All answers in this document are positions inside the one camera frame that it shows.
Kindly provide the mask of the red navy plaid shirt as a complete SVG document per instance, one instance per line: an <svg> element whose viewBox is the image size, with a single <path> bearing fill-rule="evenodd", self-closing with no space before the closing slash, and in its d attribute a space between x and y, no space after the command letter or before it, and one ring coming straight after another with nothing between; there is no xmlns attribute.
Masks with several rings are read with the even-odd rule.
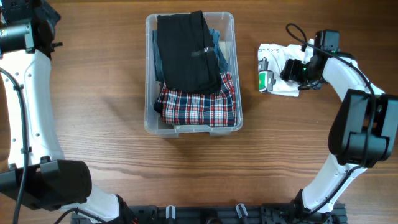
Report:
<svg viewBox="0 0 398 224"><path fill-rule="evenodd" d="M154 109L164 123L233 127L236 124L236 91L229 72L220 74L221 88L210 95L188 94L162 87Z"/></svg>

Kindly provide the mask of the black garment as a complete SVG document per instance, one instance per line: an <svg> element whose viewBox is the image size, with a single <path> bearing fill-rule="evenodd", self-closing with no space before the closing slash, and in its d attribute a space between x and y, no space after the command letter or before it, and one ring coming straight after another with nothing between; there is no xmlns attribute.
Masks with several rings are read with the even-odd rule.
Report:
<svg viewBox="0 0 398 224"><path fill-rule="evenodd" d="M159 15L157 45L169 90L202 95L220 90L215 45L202 11Z"/></svg>

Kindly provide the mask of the blue denim jeans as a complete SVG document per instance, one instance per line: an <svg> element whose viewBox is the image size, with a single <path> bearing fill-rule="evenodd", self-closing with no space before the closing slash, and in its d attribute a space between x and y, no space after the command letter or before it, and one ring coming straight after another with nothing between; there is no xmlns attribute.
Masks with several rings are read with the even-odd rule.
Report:
<svg viewBox="0 0 398 224"><path fill-rule="evenodd" d="M226 72L228 69L228 63L223 55L220 44L220 31L214 28L209 28L209 32L213 38L213 44L215 46L215 54L218 59L218 67L221 73ZM153 43L153 54L154 54L154 65L155 65L155 77L158 82L164 82L163 66L160 57L159 47L157 45L157 30L152 31L152 43Z"/></svg>

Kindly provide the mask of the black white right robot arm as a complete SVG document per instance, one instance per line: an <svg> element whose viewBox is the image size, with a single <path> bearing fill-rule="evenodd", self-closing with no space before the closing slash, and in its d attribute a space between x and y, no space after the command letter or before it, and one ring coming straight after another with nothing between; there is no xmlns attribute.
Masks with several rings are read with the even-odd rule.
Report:
<svg viewBox="0 0 398 224"><path fill-rule="evenodd" d="M280 76L309 90L329 83L342 104L328 136L329 156L317 176L290 203L289 218L322 222L354 179L392 154L397 133L397 97L376 88L354 57L341 52L340 34L320 30L313 44L303 37L302 49L313 49L308 63L289 59Z"/></svg>

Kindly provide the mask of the white pixel print t-shirt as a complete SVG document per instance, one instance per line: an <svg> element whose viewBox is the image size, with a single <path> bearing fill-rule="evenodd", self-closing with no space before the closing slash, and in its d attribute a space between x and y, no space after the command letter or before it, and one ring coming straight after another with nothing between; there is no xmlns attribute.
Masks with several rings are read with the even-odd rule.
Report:
<svg viewBox="0 0 398 224"><path fill-rule="evenodd" d="M257 51L259 91L273 95L298 97L300 84L295 81L284 81L280 74L288 59L307 63L312 56L313 49L311 47L302 51L301 45L261 44Z"/></svg>

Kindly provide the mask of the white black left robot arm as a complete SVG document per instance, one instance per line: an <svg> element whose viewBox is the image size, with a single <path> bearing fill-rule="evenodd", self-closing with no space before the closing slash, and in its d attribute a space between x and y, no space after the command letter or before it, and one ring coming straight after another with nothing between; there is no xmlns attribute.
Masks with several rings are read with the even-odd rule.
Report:
<svg viewBox="0 0 398 224"><path fill-rule="evenodd" d="M76 213L92 223L132 223L125 201L95 186L88 166L67 160L60 147L50 98L60 18L43 0L1 2L1 78L11 136L1 192L16 201L14 223L21 207Z"/></svg>

